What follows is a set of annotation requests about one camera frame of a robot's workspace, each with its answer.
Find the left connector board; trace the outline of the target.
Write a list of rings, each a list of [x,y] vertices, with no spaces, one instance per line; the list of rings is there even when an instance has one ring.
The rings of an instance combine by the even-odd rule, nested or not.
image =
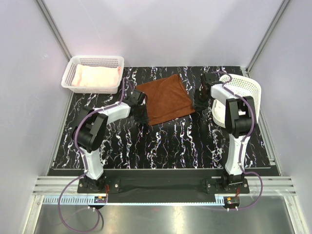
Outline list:
[[[94,202],[95,203],[107,203],[107,195],[99,195],[95,196]]]

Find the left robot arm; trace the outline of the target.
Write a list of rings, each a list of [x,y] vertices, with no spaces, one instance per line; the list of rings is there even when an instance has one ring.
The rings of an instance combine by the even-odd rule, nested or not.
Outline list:
[[[105,182],[104,169],[100,162],[100,146],[106,127],[120,119],[133,117],[139,123],[147,123],[147,95],[134,89],[129,96],[101,108],[84,107],[76,120],[72,139],[82,156],[84,172],[79,178],[82,188],[100,193],[109,188]]]

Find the right connector board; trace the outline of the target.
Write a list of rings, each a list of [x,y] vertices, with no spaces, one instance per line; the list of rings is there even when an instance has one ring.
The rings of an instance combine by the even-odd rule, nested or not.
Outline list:
[[[234,204],[234,203],[238,203],[238,202],[239,202],[239,198],[237,196],[226,198],[226,204]]]

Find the pink towel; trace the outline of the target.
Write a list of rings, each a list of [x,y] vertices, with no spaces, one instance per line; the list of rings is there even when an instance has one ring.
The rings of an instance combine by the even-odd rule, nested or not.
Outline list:
[[[71,83],[76,87],[113,87],[121,74],[121,67],[92,67],[78,64]]]

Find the white oval laundry basket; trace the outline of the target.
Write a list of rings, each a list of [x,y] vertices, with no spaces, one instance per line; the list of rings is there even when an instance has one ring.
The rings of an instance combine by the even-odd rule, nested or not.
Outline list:
[[[223,83],[225,84],[225,87],[231,90],[234,94],[237,94],[241,97],[251,96],[254,101],[255,119],[256,119],[256,122],[258,122],[260,103],[261,103],[261,86],[259,85],[259,83],[251,78],[247,78],[247,77],[235,75],[235,74],[229,74],[229,75],[224,74],[220,77],[219,81],[221,82],[220,84],[215,84],[212,86],[212,90],[211,90],[212,98],[214,100],[220,101],[222,104],[225,104],[226,99],[234,98],[232,94],[230,94],[228,91],[226,91],[222,87]]]

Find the connector board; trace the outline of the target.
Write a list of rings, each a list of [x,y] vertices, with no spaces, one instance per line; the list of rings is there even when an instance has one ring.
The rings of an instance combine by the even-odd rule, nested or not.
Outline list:
[[[226,204],[234,204],[234,203],[238,203],[238,202],[239,202],[239,198],[237,196],[226,198]]]
[[[107,195],[99,195],[95,196],[94,202],[95,203],[107,203]]]

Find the aluminium frame rail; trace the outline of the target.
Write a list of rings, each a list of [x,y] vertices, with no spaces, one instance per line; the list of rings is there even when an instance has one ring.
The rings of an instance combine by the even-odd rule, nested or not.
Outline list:
[[[33,194],[57,195],[73,180],[73,176],[40,176],[37,178]],[[255,176],[246,177],[250,192],[256,195],[260,191],[260,181]],[[295,188],[289,176],[263,176],[263,195],[295,196]]]

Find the white rectangular mesh basket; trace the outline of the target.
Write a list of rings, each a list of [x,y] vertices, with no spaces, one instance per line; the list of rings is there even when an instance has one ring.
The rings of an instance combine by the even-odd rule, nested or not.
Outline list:
[[[121,83],[124,58],[121,56],[73,56],[61,85],[74,93],[115,94]]]

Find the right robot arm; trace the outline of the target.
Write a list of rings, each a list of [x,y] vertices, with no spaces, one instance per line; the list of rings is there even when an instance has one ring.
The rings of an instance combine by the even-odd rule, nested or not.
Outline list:
[[[230,144],[226,164],[218,187],[226,193],[233,193],[244,185],[244,160],[247,144],[258,123],[261,86],[251,78],[221,72],[217,80],[216,72],[200,76],[201,85],[195,90],[193,108],[196,111],[208,108],[208,101],[221,103],[225,111],[224,120],[215,123],[225,128]]]

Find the brown towel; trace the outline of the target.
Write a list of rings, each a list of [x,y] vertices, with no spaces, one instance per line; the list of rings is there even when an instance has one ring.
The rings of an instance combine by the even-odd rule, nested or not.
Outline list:
[[[147,115],[151,126],[195,112],[178,74],[140,84],[136,88],[147,95]]]

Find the white towel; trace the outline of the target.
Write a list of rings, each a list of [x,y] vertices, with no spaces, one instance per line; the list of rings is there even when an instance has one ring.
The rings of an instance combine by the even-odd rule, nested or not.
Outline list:
[[[218,125],[225,125],[226,122],[233,122],[246,114],[246,108],[239,99],[231,98],[222,104],[218,100],[213,103],[213,118]]]

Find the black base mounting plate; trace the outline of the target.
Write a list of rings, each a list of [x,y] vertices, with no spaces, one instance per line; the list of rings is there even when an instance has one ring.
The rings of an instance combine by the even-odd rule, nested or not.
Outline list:
[[[84,176],[78,182],[78,193],[111,194],[134,189],[191,190],[208,194],[248,194],[244,175],[228,176],[222,169],[106,169],[98,180]]]

